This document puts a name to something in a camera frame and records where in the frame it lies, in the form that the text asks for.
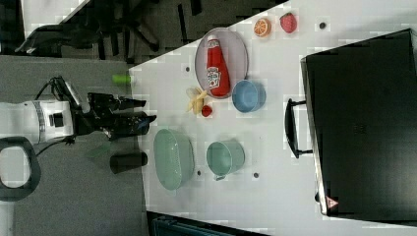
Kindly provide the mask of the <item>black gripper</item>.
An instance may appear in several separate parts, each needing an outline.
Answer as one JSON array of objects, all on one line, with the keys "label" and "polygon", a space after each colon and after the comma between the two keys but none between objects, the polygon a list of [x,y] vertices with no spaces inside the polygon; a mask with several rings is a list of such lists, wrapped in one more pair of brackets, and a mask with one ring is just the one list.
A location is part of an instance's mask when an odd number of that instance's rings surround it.
[{"label": "black gripper", "polygon": [[74,132],[76,136],[89,135],[95,131],[103,132],[109,141],[145,135],[155,115],[145,112],[116,115],[116,110],[144,107],[145,100],[123,97],[113,94],[88,93],[88,102],[74,110]]}]

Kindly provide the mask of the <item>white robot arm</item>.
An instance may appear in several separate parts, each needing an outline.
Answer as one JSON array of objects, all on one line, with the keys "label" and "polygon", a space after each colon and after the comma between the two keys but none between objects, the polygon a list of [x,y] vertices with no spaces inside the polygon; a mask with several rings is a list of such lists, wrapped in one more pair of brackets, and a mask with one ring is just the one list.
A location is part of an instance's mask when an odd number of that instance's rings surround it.
[{"label": "white robot arm", "polygon": [[143,100],[107,93],[90,92],[88,103],[82,106],[73,97],[62,100],[30,100],[22,103],[1,104],[1,150],[17,148],[15,157],[26,157],[30,168],[29,179],[21,186],[1,184],[1,200],[17,202],[30,195],[41,178],[34,147],[40,144],[71,144],[75,137],[102,132],[111,142],[122,138],[144,135],[156,119],[143,111],[131,113],[131,108],[142,108]]}]

